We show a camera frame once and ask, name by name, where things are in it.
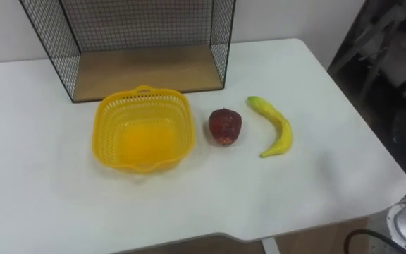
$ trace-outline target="yellow basket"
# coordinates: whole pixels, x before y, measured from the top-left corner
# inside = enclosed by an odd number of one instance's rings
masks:
[[[108,167],[146,174],[175,166],[191,151],[194,140],[186,97],[142,85],[99,104],[92,149]]]

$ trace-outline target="wooden base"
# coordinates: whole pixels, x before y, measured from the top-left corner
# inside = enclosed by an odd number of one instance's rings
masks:
[[[181,92],[220,90],[209,45],[82,53],[75,102],[104,99],[139,85]]]

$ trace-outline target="black wire mesh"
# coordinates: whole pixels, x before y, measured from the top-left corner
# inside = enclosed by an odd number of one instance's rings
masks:
[[[208,44],[224,86],[236,0],[19,0],[73,100],[81,52]]]
[[[223,85],[228,66],[235,2],[235,0],[214,0],[212,13],[211,52]]]
[[[80,51],[59,1],[20,0],[68,96],[73,98]]]
[[[208,44],[212,0],[64,0],[83,52]]]

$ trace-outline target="white table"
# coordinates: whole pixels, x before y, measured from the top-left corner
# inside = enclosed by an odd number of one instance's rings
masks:
[[[289,153],[259,158],[275,130],[249,95],[289,119]],[[72,104],[47,60],[0,63],[0,254],[254,241],[371,214],[406,193],[402,169],[299,40],[233,44],[225,90],[186,96],[193,152],[164,174],[127,175],[92,157],[96,102]],[[222,107],[243,117],[230,148],[205,138]]]

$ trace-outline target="banana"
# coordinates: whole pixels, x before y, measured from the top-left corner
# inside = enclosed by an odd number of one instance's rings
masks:
[[[258,96],[249,96],[247,98],[248,105],[265,116],[276,128],[278,137],[275,142],[266,151],[259,156],[265,158],[271,155],[281,155],[287,152],[293,144],[293,131],[289,121],[278,112],[272,104]]]

